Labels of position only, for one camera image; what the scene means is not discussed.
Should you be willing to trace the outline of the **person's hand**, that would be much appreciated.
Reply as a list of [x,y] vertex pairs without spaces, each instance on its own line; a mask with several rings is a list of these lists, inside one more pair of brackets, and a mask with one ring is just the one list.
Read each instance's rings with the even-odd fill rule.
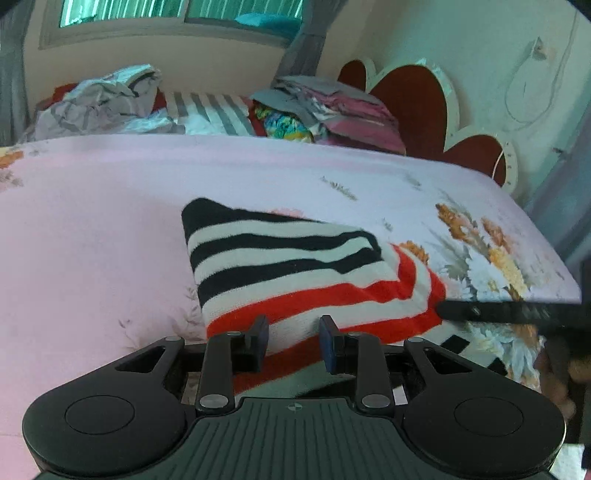
[[559,408],[566,421],[577,410],[568,393],[569,381],[585,385],[590,383],[590,356],[571,359],[569,354],[564,339],[547,338],[534,363],[539,373],[542,394]]

